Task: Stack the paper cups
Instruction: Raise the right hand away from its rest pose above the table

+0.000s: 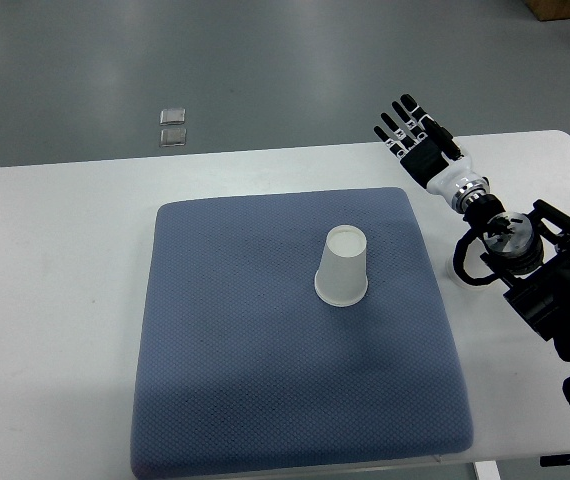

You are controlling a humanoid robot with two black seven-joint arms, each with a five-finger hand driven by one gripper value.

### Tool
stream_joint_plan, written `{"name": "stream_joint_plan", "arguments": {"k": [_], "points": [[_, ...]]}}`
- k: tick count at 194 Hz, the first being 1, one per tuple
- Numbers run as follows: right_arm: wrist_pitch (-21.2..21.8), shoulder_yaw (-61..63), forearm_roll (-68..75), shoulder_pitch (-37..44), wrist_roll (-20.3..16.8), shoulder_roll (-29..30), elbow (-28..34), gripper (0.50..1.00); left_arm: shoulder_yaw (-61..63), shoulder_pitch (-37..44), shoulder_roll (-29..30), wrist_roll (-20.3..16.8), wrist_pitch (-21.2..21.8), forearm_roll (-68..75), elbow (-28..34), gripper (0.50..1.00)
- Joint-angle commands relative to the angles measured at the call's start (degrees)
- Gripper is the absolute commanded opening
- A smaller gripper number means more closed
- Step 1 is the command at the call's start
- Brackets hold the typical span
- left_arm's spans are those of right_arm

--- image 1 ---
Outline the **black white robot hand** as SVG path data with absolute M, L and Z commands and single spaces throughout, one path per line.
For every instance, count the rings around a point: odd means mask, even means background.
M 395 115 L 381 113 L 384 125 L 373 131 L 420 187 L 460 214 L 490 193 L 489 181 L 473 171 L 471 157 L 414 97 L 403 94 L 391 108 Z

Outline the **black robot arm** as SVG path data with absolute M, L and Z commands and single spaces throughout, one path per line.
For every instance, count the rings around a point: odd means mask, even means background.
M 501 281 L 509 306 L 570 362 L 570 216 L 543 200 L 510 212 L 489 193 L 461 212 L 469 229 L 454 250 L 455 277 L 471 287 Z

